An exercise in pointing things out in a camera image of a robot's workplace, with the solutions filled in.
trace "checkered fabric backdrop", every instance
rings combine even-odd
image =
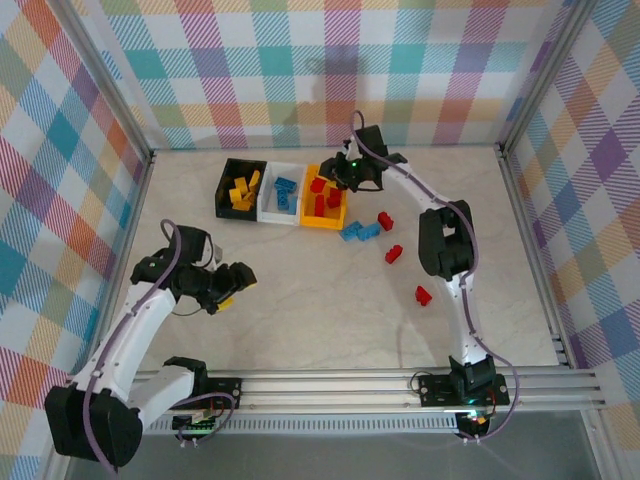
[[[17,480],[86,351],[143,164],[45,1],[0,5],[0,479]]]
[[[391,144],[493,143],[560,3],[74,0],[150,142],[173,149],[336,145],[354,108]]]
[[[525,77],[524,82],[520,86],[520,90],[518,92],[518,96],[515,101],[511,105],[511,109],[509,110],[509,114],[507,115],[507,119],[502,126],[502,130],[500,131],[500,135],[498,136],[498,142],[503,142],[509,132],[511,131],[511,127],[513,127],[513,122],[522,109],[523,103],[526,98],[531,93],[533,86],[538,80],[538,76],[540,74],[540,70],[547,63],[549,56],[554,50],[556,41],[558,40],[558,36],[560,35],[562,28],[564,27],[565,22],[571,12],[571,8],[576,3],[576,0],[564,0],[562,2],[562,6],[560,7],[560,11],[557,13],[556,18],[551,24],[551,28],[547,32],[544,38],[544,42],[542,42],[542,46],[536,55],[535,60],[531,64],[529,68],[529,72]]]
[[[640,475],[640,0],[600,0],[514,167],[580,367]]]

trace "white robotic arm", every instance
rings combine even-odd
[[[438,286],[452,338],[451,373],[418,377],[424,392],[422,406],[482,406],[495,392],[504,395],[495,395],[494,403],[508,404],[504,377],[496,373],[493,356],[482,343],[473,287],[477,252],[469,205],[438,195],[415,176],[402,155],[389,154],[377,125],[355,130],[342,151],[321,164],[319,175],[353,192],[381,191],[384,186],[408,195],[417,209],[418,257]],[[364,182],[373,182],[377,189],[362,188]]]
[[[408,164],[403,164],[402,169],[408,174],[413,173]],[[440,205],[436,204],[427,195],[420,190],[417,185],[410,181],[406,175],[397,170],[387,169],[382,173],[382,179],[385,190],[392,193],[396,191],[408,195],[419,213],[428,209],[438,209]],[[464,304],[462,302],[462,288],[460,287],[460,277],[462,273],[452,276],[447,281],[441,277],[434,277],[434,281],[438,287],[440,299],[444,303],[447,319],[449,321],[449,329],[451,333],[451,356],[461,365],[467,363],[477,363],[486,357],[486,352],[478,345],[476,337],[482,338],[480,322],[478,321],[478,310],[473,294],[473,274],[466,278],[466,289],[468,292],[469,313],[473,324],[476,325],[476,333],[474,335],[469,332],[469,326],[466,320]]]
[[[217,264],[216,258],[214,271],[196,266],[210,237],[199,229],[176,228],[180,242],[174,230],[168,248],[134,268],[125,304],[89,362],[69,386],[49,391],[45,411],[58,453],[126,465],[142,432],[158,417],[181,400],[213,393],[204,362],[180,357],[131,390],[153,337],[181,296],[193,297],[214,314],[231,305],[236,292],[256,283],[243,263]],[[211,248],[213,260],[219,250],[212,242]]]

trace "white floor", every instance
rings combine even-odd
[[[557,359],[497,162],[491,148],[402,148],[414,171],[438,192],[465,199],[479,238],[476,275],[485,341],[516,365],[551,365]],[[228,157],[320,163],[335,149],[161,152],[153,172],[127,266],[166,242],[162,218],[200,227],[223,247],[228,263],[253,268],[258,285],[235,297],[225,312],[169,316],[142,369],[173,355],[214,369],[393,368],[446,366],[450,337],[431,278],[417,257],[418,213],[388,192],[349,194],[347,222],[366,225],[385,210],[391,232],[345,243],[337,232],[223,220],[214,194]],[[396,263],[384,261],[394,244]],[[434,294],[426,308],[414,292]],[[183,299],[176,311],[191,312]]]

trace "lego brick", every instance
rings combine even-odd
[[[347,195],[341,192],[340,208],[327,208],[323,217],[316,217],[315,213],[315,195],[310,191],[311,182],[318,176],[320,170],[319,165],[309,165],[307,167],[304,188],[301,188],[300,207],[298,215],[300,216],[300,225],[305,227],[329,228],[331,230],[342,230],[344,228],[344,219],[347,215]]]
[[[358,239],[361,242],[366,242],[370,238],[377,237],[380,235],[380,224],[372,223],[371,225],[367,225],[366,227],[362,227],[358,230]]]
[[[393,219],[387,212],[380,212],[378,214],[378,223],[384,228],[385,232],[388,232],[393,228]]]
[[[314,178],[309,189],[313,193],[322,193],[322,190],[324,189],[324,186],[326,184],[327,181],[324,178]]]
[[[338,208],[340,206],[341,198],[338,197],[329,197],[327,198],[327,207],[329,208]]]
[[[427,305],[429,305],[432,299],[433,297],[431,296],[431,294],[427,292],[423,287],[418,285],[418,288],[416,288],[416,300],[418,301],[418,303],[423,307],[426,307]]]
[[[236,188],[240,190],[240,195],[245,196],[247,193],[249,193],[247,180],[244,177],[238,177],[233,182],[236,184]]]
[[[391,250],[389,250],[384,256],[384,259],[388,264],[392,264],[398,259],[400,255],[402,255],[402,246],[394,245],[393,247],[391,247]]]
[[[316,196],[315,216],[324,217],[324,195]]]
[[[253,205],[251,205],[250,202],[247,202],[245,200],[240,200],[239,202],[235,202],[233,204],[233,208],[234,210],[240,210],[241,212],[248,212],[249,210],[251,210],[251,207],[253,207]]]
[[[249,191],[256,193],[258,190],[258,185],[260,185],[260,171],[254,170],[251,175],[251,180],[249,180]]]
[[[237,203],[242,201],[242,193],[237,188],[232,188],[229,190],[229,198],[231,199],[231,203]]]
[[[358,230],[360,230],[361,228],[362,224],[358,221],[355,221],[344,227],[344,230],[340,232],[340,236],[345,242],[348,242],[349,240],[353,240],[358,236]]]
[[[296,208],[298,207],[298,197],[296,195],[293,195],[290,199],[289,199],[289,215],[295,215],[296,214]]]
[[[256,194],[253,192],[249,192],[242,197],[242,200],[245,200],[253,205],[256,202]]]
[[[278,210],[289,210],[289,194],[286,190],[276,190],[278,194]]]
[[[273,184],[276,190],[285,190],[287,193],[293,193],[296,191],[298,184],[293,180],[289,180],[284,177],[278,177]]]

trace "purple cable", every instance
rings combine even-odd
[[[236,409],[236,400],[235,400],[235,398],[233,398],[233,396],[229,395],[228,393],[224,393],[224,392],[205,393],[205,394],[193,397],[193,398],[185,398],[184,400],[180,400],[173,407],[171,407],[171,408],[180,407],[182,405],[188,405],[190,403],[197,402],[199,400],[205,400],[207,398],[216,398],[216,397],[217,398],[226,398],[227,400],[229,400],[229,402],[231,404],[231,409],[229,411],[229,415],[211,433],[208,433],[204,437],[199,439],[198,443],[206,442],[207,440],[209,440],[211,437],[213,437],[216,433],[218,433],[220,430],[222,430],[224,428],[224,426],[227,424],[227,422],[231,419],[231,415],[233,415],[233,412]],[[185,441],[184,438],[182,438],[182,431],[183,430],[184,430],[184,427],[180,427],[180,429],[178,430],[178,439],[181,442]]]
[[[122,330],[124,329],[124,327],[138,313],[138,310],[142,308],[142,306],[149,300],[149,298],[151,298],[151,295],[153,295],[156,292],[156,290],[158,290],[158,287],[162,284],[162,282],[166,280],[166,278],[169,276],[169,274],[173,271],[174,267],[178,263],[178,259],[180,258],[180,251],[182,250],[182,238],[180,237],[180,231],[176,227],[175,223],[165,218],[160,222],[160,227],[163,233],[165,234],[166,234],[166,230],[164,228],[165,224],[168,224],[173,229],[173,233],[176,236],[176,251],[175,251],[175,254],[173,255],[173,258],[171,259],[171,263],[169,264],[167,269],[162,273],[162,275],[160,275],[160,278],[158,278],[156,283],[154,283],[151,286],[151,288],[149,288],[147,293],[145,293],[144,296],[140,300],[138,300],[138,302],[136,302],[136,304],[131,309],[131,312],[127,313],[124,317],[122,317],[122,320],[113,331],[113,335],[111,335],[107,340],[107,343],[105,344],[104,349],[100,354],[100,357],[98,357],[98,361],[96,363],[94,371],[92,372],[91,378],[89,379],[89,385],[87,386],[87,391],[85,392],[84,399],[82,401],[82,425],[84,427],[84,431],[87,436],[87,441],[89,442],[89,446],[91,447],[91,450],[93,451],[94,455],[96,456],[100,464],[107,470],[107,472],[109,472],[109,474],[111,474],[114,477],[117,476],[117,472],[113,467],[113,465],[109,463],[109,460],[107,459],[106,455],[100,448],[100,445],[98,444],[98,440],[96,440],[96,436],[93,433],[93,428],[91,428],[89,404],[91,403],[91,393],[93,392],[93,389],[95,388],[95,385],[98,382],[98,378],[99,378],[98,376],[94,376],[93,373],[99,372],[102,369],[102,367],[104,367],[104,362],[107,359],[107,356],[109,355],[109,352],[113,347],[114,343],[118,339],[118,336],[120,335],[120,333],[122,333]]]
[[[475,326],[473,325],[473,321],[471,320],[471,312],[469,311],[469,299],[467,297],[467,288],[466,288],[467,277],[469,275],[473,274],[476,271],[476,269],[478,268],[478,259],[479,259],[478,241],[476,239],[476,235],[475,235],[475,233],[473,231],[473,228],[471,227],[471,223],[469,222],[469,220],[467,220],[467,217],[464,216],[464,214],[460,211],[460,209],[458,207],[456,207],[455,205],[453,205],[453,204],[451,204],[451,203],[449,203],[449,202],[447,202],[445,200],[442,200],[441,198],[438,198],[435,193],[433,193],[431,190],[429,190],[427,188],[427,186],[424,183],[422,183],[413,174],[407,172],[406,170],[404,170],[403,168],[400,168],[395,163],[387,160],[386,158],[378,155],[377,153],[375,153],[371,149],[369,149],[369,147],[367,147],[362,142],[362,140],[360,140],[360,138],[358,137],[358,135],[356,133],[356,129],[354,127],[356,116],[360,117],[361,128],[364,128],[364,115],[362,114],[362,112],[360,110],[354,110],[353,113],[351,114],[351,122],[350,122],[351,135],[353,136],[353,138],[356,141],[356,143],[358,144],[358,146],[363,151],[365,151],[369,156],[375,158],[376,160],[378,160],[378,161],[384,163],[385,165],[388,165],[389,167],[394,168],[398,172],[402,173],[402,175],[404,175],[406,178],[411,180],[422,192],[424,192],[435,203],[437,203],[438,205],[442,205],[444,207],[447,207],[451,211],[453,211],[453,213],[455,213],[460,218],[462,223],[464,224],[464,227],[467,229],[467,233],[469,233],[469,238],[471,239],[471,245],[473,247],[473,264],[471,265],[471,268],[464,275],[462,275],[462,277],[460,277],[460,287],[462,288],[462,305],[464,307],[464,315],[465,315],[465,318],[467,320],[467,325],[469,327],[469,333],[471,334],[471,336],[473,338],[476,339],[476,341],[478,342],[478,345],[480,345],[480,347],[485,352],[487,352],[489,355],[491,355],[492,357],[496,358],[497,360],[501,361],[502,363],[507,365],[509,368],[511,368],[511,371],[513,372],[513,379],[514,379],[515,384],[516,384],[516,389],[515,389],[516,391],[515,391],[515,394],[513,396],[513,401],[511,402],[511,406],[509,407],[509,411],[507,412],[506,417],[504,418],[502,423],[500,425],[498,425],[498,427],[495,430],[493,430],[491,433],[488,433],[487,435],[482,437],[483,439],[491,438],[495,434],[500,432],[505,427],[505,425],[509,422],[509,420],[511,419],[511,416],[513,415],[513,411],[515,410],[516,405],[518,404],[518,401],[520,400],[520,376],[518,375],[518,371],[516,370],[516,368],[513,366],[513,364],[511,362],[507,361],[504,357],[501,357],[500,355],[494,353],[489,347],[487,347],[487,345],[484,344],[484,342],[479,337],[476,336],[477,330],[476,330]]]

